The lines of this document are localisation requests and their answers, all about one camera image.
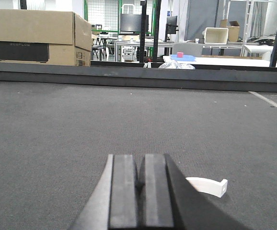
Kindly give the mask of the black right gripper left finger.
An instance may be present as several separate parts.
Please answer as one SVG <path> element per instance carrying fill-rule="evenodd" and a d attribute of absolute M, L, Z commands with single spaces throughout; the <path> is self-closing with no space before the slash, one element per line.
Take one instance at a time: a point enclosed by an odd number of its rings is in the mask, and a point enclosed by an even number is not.
<path fill-rule="evenodd" d="M 71 230 L 138 227 L 137 172 L 132 155 L 109 154 L 101 178 Z"/>

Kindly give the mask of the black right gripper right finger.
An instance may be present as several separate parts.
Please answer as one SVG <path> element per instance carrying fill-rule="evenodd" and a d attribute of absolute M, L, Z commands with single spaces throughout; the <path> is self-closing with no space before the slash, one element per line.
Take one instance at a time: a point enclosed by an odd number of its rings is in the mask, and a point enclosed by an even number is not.
<path fill-rule="evenodd" d="M 168 154 L 145 155 L 139 179 L 144 230 L 247 229 L 200 194 Z"/>

